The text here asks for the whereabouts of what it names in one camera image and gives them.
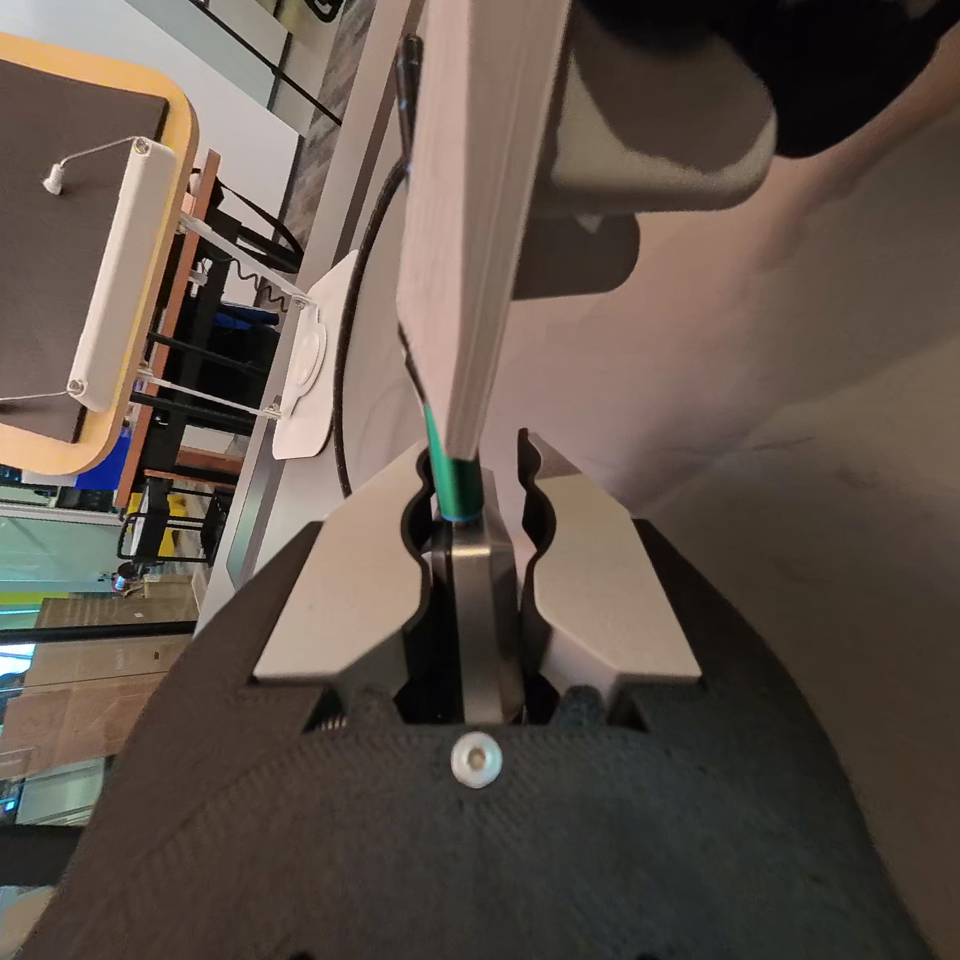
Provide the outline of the wood-rimmed table with dark top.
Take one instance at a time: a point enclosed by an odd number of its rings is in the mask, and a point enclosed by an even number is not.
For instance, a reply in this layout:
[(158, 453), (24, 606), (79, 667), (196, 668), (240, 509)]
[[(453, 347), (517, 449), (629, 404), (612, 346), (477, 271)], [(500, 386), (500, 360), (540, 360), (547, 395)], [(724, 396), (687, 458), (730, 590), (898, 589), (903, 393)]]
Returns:
[[(2, 463), (81, 474), (112, 450), (179, 225), (199, 141), (183, 91), (157, 70), (2, 33)], [(104, 412), (64, 394), (117, 205), (130, 148), (71, 161), (57, 196), (51, 166), (123, 138), (175, 155), (173, 187), (153, 225), (147, 283), (121, 320), (125, 365)]]

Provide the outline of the black braided cable green plugs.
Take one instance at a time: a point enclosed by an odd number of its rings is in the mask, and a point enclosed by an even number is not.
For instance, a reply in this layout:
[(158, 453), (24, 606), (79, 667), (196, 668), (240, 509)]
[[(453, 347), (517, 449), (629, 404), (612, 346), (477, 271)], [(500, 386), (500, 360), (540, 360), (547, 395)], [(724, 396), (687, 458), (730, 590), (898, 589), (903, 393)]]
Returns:
[[(366, 268), (378, 239), (378, 234), (390, 205), (401, 186), (409, 180), (417, 120), (419, 88), (424, 65), (424, 41), (415, 33), (407, 32), (400, 38), (394, 59), (393, 78), (399, 126), (401, 154), (393, 163), (374, 204), (361, 243), (356, 250), (349, 274), (341, 325), (333, 366), (331, 430), (334, 462), (338, 482), (344, 498), (353, 493), (345, 450), (344, 437), (344, 381), (347, 360), (354, 330), (354, 319)], [(426, 391), (413, 361), (406, 334), (398, 327), (404, 366), (414, 386), (426, 424), (430, 469), (438, 499), (440, 516), (450, 523), (472, 523), (481, 517), (484, 492), (481, 466), (478, 459), (471, 461), (450, 457), (442, 449), (439, 428), (427, 403)]]

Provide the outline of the black grey usb hub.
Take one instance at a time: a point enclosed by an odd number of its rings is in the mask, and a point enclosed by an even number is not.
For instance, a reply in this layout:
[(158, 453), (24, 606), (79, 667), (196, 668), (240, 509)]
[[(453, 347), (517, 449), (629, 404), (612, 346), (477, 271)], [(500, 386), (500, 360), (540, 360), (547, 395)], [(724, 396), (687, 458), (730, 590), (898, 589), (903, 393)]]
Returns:
[(488, 503), (473, 521), (438, 522), (431, 567), (438, 637), (453, 657), (462, 720), (512, 724), (524, 704), (519, 579), (498, 508)]

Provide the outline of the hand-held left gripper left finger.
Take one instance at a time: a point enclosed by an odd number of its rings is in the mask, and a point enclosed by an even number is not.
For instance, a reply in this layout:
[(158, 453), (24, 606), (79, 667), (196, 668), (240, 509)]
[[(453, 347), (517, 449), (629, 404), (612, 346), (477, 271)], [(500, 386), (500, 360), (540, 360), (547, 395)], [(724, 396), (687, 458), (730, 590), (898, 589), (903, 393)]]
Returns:
[(321, 522), (253, 676), (397, 694), (426, 669), (433, 482), (415, 443)]

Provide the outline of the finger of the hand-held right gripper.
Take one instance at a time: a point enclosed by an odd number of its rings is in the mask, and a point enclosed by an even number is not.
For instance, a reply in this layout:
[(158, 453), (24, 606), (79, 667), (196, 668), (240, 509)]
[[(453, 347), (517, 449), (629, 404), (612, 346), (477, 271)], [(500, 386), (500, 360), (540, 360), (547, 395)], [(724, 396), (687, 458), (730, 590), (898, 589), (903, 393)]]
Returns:
[(566, 1), (426, 6), (396, 307), (455, 460), (484, 430), (569, 17)]

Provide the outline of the person's right hand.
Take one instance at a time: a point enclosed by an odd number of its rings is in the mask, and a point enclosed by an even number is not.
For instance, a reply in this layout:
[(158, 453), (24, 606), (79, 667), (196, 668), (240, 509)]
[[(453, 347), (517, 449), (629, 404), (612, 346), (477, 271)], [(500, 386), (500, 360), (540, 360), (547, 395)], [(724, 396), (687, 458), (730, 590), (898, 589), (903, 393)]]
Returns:
[(874, 120), (928, 67), (957, 1), (588, 1), (621, 41), (679, 46), (712, 34), (771, 96), (775, 153), (803, 160)]

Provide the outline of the black metal shelf rack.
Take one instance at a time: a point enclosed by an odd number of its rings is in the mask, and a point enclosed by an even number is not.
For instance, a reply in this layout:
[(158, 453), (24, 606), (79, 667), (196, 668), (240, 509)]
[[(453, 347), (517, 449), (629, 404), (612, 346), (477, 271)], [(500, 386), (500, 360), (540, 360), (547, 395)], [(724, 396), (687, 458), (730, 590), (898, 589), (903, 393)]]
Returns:
[(167, 536), (192, 532), (191, 564), (212, 564), (232, 505), (243, 456), (201, 448), (188, 428), (224, 439), (251, 436), (280, 338), (286, 297), (270, 292), (270, 309), (230, 302), (232, 272), (263, 285), (268, 270), (284, 280), (303, 250), (285, 226), (234, 194), (273, 226), (273, 236), (247, 227), (220, 205), (230, 190), (210, 151), (191, 175), (181, 223), (150, 320), (130, 395), (129, 446), (114, 504), (122, 517), (117, 556), (126, 565), (154, 565)]

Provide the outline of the white stand with clear legs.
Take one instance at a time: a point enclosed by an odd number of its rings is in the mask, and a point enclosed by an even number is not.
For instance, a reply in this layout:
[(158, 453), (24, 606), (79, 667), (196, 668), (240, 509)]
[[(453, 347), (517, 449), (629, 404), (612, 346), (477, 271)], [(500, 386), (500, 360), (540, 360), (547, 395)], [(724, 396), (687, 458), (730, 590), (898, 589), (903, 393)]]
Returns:
[[(154, 224), (173, 187), (176, 156), (161, 143), (126, 137), (69, 154), (54, 162), (43, 188), (58, 196), (66, 167), (106, 150), (129, 152), (102, 261), (63, 393), (93, 412), (105, 412), (114, 383), (125, 365), (119, 342), (121, 321), (134, 312), (147, 283), (154, 253)], [(331, 434), (332, 379), (341, 315), (356, 250), (331, 269), (309, 293), (258, 262), (196, 217), (181, 213), (179, 225), (228, 255), (239, 267), (267, 282), (290, 301), (295, 312), (294, 345), (281, 399), (266, 408), (245, 407), (247, 414), (274, 421), (272, 456), (277, 461), (318, 455)]]

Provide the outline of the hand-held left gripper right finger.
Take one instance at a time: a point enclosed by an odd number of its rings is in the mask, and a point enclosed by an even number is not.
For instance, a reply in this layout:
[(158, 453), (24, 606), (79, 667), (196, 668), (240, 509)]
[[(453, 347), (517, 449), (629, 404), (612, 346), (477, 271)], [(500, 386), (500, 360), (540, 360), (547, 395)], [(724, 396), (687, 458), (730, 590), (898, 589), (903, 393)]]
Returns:
[(606, 712), (635, 685), (702, 678), (629, 512), (540, 434), (519, 432), (522, 528), (534, 547), (520, 600), (521, 662), (559, 695)]

